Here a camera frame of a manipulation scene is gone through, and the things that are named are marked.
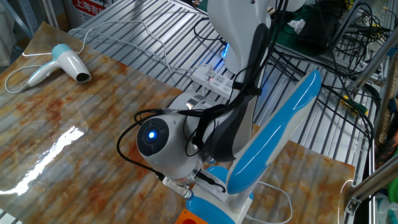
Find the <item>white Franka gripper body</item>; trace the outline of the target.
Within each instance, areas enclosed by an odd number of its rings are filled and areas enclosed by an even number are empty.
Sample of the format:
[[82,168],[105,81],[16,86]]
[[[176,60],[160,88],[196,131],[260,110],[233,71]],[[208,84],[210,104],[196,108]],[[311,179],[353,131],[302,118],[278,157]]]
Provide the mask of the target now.
[[210,185],[208,182],[198,179],[193,188],[194,195],[201,198],[215,198],[221,202],[227,201],[229,194],[223,192],[223,187],[226,184],[217,177],[211,177],[211,179],[215,181],[215,185]]

